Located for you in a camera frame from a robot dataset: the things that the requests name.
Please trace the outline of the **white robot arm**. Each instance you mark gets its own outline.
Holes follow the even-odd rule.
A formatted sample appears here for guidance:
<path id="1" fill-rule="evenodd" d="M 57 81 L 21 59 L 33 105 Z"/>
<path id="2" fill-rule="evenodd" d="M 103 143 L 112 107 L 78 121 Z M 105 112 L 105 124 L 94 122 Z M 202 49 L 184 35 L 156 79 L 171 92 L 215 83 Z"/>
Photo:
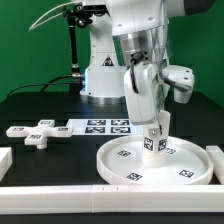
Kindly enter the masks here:
<path id="1" fill-rule="evenodd" d="M 118 62 L 127 67 L 124 90 L 128 116 L 142 125 L 147 137 L 169 132 L 170 114 L 164 99 L 170 88 L 175 100 L 189 101 L 194 88 L 193 71 L 169 63 L 169 19 L 208 11 L 216 0 L 85 0 L 84 7 L 99 14 L 106 11 Z"/>

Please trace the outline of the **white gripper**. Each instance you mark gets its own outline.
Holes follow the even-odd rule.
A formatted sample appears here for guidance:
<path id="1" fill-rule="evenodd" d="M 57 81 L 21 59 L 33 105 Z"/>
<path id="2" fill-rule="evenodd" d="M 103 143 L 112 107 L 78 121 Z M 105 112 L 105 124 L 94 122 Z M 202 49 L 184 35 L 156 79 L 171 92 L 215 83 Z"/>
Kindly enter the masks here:
<path id="1" fill-rule="evenodd" d="M 130 71 L 124 76 L 128 117 L 133 125 L 152 123 L 148 127 L 151 136 L 162 135 L 162 125 L 156 120 L 167 97 L 167 85 L 158 81 L 156 69 L 154 64 L 140 63 L 134 67 L 137 93 L 133 91 Z"/>

